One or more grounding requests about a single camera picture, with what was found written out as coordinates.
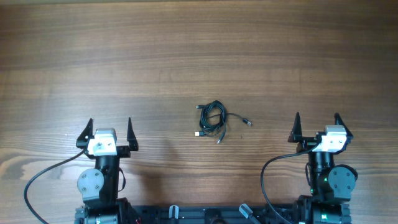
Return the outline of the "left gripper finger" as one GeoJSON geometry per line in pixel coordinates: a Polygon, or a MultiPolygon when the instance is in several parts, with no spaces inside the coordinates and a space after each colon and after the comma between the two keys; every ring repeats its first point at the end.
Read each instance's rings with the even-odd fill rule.
{"type": "Polygon", "coordinates": [[[132,128],[131,117],[129,117],[128,122],[127,122],[127,142],[129,144],[130,151],[138,151],[139,150],[139,145],[138,145],[136,136],[135,136],[133,128],[132,128]]]}
{"type": "Polygon", "coordinates": [[[90,118],[86,127],[76,140],[76,147],[86,147],[89,140],[93,137],[93,119],[90,118]]]}

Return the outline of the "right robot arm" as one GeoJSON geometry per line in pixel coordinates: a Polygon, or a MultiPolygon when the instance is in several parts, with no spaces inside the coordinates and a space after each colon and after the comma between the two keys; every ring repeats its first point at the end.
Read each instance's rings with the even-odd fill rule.
{"type": "Polygon", "coordinates": [[[334,156],[346,150],[353,134],[338,113],[335,123],[326,125],[314,137],[302,134],[300,115],[288,142],[297,144],[297,152],[308,155],[307,182],[311,195],[301,195],[293,205],[293,223],[345,224],[352,218],[348,202],[358,179],[357,171],[348,165],[336,165],[334,156]]]}

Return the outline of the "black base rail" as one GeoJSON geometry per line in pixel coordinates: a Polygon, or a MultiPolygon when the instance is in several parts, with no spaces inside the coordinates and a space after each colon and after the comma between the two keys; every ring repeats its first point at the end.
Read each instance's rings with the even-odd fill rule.
{"type": "Polygon", "coordinates": [[[134,206],[139,215],[136,223],[154,224],[212,224],[212,223],[283,223],[268,206],[249,206],[242,204],[232,207],[182,207],[171,205],[134,206]]]}

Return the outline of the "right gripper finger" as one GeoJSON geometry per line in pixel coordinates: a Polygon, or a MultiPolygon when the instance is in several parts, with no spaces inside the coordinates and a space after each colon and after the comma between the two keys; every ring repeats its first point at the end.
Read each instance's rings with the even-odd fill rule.
{"type": "Polygon", "coordinates": [[[296,112],[294,125],[290,132],[288,142],[302,142],[302,126],[299,112],[296,112]]]}
{"type": "Polygon", "coordinates": [[[351,140],[354,138],[352,132],[347,128],[347,126],[345,125],[345,123],[343,122],[341,116],[339,113],[335,113],[334,114],[334,119],[335,119],[335,124],[336,125],[341,125],[344,127],[345,131],[346,131],[346,142],[345,142],[345,146],[349,145],[351,143],[351,140]]]}

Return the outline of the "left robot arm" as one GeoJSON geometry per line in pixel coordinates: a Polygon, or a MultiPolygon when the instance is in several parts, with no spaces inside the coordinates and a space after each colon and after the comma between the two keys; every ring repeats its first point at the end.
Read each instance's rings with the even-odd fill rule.
{"type": "Polygon", "coordinates": [[[76,140],[89,159],[95,160],[95,167],[83,171],[77,188],[81,193],[84,206],[75,210],[75,223],[81,224],[122,224],[141,223],[141,217],[126,198],[119,198],[119,176],[123,174],[120,159],[130,158],[132,151],[138,151],[139,145],[132,128],[127,123],[126,146],[118,146],[116,131],[113,128],[93,129],[93,119],[76,140]]]}

